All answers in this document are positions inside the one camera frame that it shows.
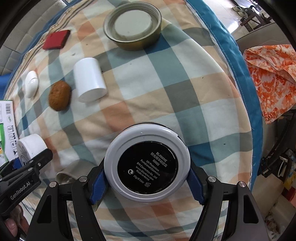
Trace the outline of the person's left hand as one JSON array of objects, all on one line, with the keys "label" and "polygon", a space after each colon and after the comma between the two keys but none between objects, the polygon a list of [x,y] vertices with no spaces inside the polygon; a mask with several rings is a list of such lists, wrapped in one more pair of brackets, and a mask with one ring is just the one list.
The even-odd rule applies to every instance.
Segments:
[{"label": "person's left hand", "polygon": [[12,212],[12,216],[4,222],[11,234],[16,237],[18,229],[21,229],[25,234],[28,233],[29,224],[23,215],[23,209],[18,205]]}]

